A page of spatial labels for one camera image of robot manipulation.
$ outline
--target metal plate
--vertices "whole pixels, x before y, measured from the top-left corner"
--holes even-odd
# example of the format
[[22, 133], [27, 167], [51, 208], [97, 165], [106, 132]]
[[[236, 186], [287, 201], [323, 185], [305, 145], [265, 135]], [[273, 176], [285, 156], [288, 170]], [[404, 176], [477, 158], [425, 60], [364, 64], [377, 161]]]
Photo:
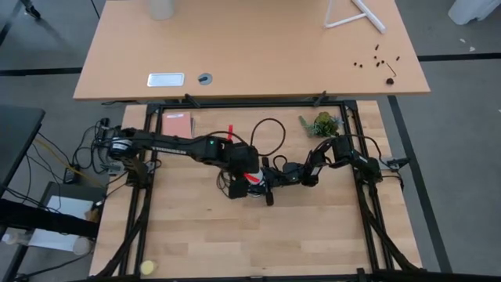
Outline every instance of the metal plate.
[[166, 73], [150, 74], [148, 76], [148, 87], [179, 87], [185, 84], [185, 74]]

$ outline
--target wooden table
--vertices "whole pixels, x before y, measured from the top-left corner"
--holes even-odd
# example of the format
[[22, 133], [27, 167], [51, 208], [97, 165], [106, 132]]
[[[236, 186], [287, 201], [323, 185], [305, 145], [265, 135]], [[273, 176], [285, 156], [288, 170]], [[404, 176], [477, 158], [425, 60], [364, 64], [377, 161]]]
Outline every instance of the wooden table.
[[[379, 107], [358, 102], [363, 131], [391, 156]], [[250, 139], [262, 118], [277, 118], [287, 129], [278, 154], [304, 162], [320, 139], [309, 139], [297, 119], [312, 120], [320, 111], [338, 115], [338, 107], [280, 107], [190, 110], [196, 136], [234, 125], [234, 132]], [[128, 106], [123, 128], [142, 128], [146, 106]], [[281, 130], [263, 123], [254, 145], [262, 153], [276, 147]], [[375, 147], [367, 143], [369, 153]], [[288, 186], [274, 189], [275, 205], [247, 197], [229, 200], [216, 187], [218, 169], [189, 157], [159, 154], [163, 161], [153, 185], [144, 259], [159, 264], [151, 278], [292, 276], [369, 271], [362, 220], [350, 167], [324, 168], [314, 188]], [[112, 190], [123, 182], [110, 185]], [[397, 179], [377, 185], [387, 232], [407, 258], [419, 265], [420, 257]], [[99, 272], [124, 237], [132, 190], [122, 188], [106, 200], [91, 274]], [[380, 244], [375, 240], [380, 263]]]
[[[360, 13], [350, 0], [334, 3], [332, 20]], [[178, 0], [175, 15], [163, 21], [150, 18], [147, 1], [108, 1], [74, 98], [429, 92], [395, 0], [365, 3], [386, 34], [367, 19], [324, 29], [328, 0]], [[394, 76], [388, 65], [397, 74], [392, 86], [386, 84]], [[184, 73], [185, 82], [150, 88], [151, 73]], [[203, 73], [212, 74], [210, 85], [198, 82]]]

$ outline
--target red marker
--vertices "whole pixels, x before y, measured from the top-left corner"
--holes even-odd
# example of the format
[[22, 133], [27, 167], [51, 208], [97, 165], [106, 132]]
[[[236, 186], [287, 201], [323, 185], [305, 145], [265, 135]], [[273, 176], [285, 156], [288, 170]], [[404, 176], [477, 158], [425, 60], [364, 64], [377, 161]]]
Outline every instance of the red marker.
[[[233, 133], [233, 125], [228, 125], [228, 132]], [[227, 140], [230, 140], [230, 141], [231, 141], [232, 137], [233, 137], [233, 134], [229, 134], [229, 133], [228, 133]]]

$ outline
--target red book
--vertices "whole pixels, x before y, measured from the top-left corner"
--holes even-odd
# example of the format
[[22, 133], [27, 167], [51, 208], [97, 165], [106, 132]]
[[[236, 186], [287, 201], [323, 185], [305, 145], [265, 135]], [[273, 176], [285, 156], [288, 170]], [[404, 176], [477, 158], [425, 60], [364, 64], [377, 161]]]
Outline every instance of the red book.
[[164, 113], [162, 119], [163, 135], [193, 138], [192, 118], [189, 112]]

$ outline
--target small plant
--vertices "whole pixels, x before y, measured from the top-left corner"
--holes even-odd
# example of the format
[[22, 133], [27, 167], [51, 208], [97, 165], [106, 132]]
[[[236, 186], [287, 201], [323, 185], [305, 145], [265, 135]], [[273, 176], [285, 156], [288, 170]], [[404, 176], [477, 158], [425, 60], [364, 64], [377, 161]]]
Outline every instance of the small plant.
[[309, 124], [304, 117], [299, 116], [299, 122], [306, 129], [308, 137], [331, 137], [339, 135], [337, 130], [343, 124], [338, 117], [331, 117], [329, 113], [322, 112], [316, 117], [312, 124]]

